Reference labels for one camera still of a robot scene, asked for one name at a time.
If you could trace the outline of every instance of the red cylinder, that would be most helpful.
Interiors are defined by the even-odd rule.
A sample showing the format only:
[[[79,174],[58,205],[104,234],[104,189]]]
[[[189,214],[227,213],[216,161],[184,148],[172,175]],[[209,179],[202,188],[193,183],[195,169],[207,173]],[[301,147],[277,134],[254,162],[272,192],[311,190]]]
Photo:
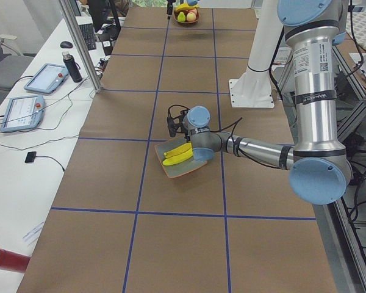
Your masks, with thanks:
[[[0,270],[25,273],[30,257],[0,248]]]

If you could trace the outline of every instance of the chair seat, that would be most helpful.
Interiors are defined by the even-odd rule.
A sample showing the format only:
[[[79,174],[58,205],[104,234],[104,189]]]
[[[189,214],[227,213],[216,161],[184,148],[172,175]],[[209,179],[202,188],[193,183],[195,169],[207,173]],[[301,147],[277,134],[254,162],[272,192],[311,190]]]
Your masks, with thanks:
[[[31,63],[33,57],[8,56],[0,62],[0,89],[11,90],[15,81]]]

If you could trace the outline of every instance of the office chair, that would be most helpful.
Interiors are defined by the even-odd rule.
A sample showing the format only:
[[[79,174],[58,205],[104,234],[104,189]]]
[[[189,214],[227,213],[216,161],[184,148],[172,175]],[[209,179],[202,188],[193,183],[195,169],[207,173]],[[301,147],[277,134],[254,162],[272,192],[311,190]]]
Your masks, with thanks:
[[[33,57],[22,56],[20,52],[5,44],[5,39],[14,40],[16,37],[11,35],[0,35],[0,104],[33,59]],[[3,53],[1,46],[11,49],[17,56],[6,56]]]

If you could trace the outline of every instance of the black keyboard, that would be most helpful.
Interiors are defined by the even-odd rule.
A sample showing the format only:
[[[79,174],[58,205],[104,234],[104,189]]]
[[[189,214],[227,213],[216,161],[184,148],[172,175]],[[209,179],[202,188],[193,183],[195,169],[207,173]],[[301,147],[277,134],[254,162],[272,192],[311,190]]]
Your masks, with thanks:
[[[96,37],[95,32],[93,30],[93,25],[91,23],[80,24],[80,31],[83,35],[85,44],[87,45],[88,50],[96,49]]]

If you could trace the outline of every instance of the banana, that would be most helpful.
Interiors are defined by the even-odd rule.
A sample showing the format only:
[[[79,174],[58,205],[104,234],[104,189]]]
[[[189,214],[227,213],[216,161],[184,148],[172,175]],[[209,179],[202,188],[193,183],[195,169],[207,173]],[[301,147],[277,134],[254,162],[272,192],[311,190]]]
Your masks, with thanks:
[[[175,13],[179,13],[180,11],[183,11],[183,10],[191,10],[194,8],[199,8],[199,6],[198,5],[189,6],[187,3],[183,3],[179,6],[176,6]]]
[[[184,162],[193,156],[193,149],[189,148],[187,151],[177,154],[176,156],[169,157],[163,161],[164,166],[172,166],[178,163]]]
[[[164,157],[168,159],[169,157],[177,156],[181,153],[184,153],[185,151],[188,151],[191,148],[192,148],[191,142],[186,142],[185,144],[180,145],[177,148],[174,148],[173,150],[165,152]]]

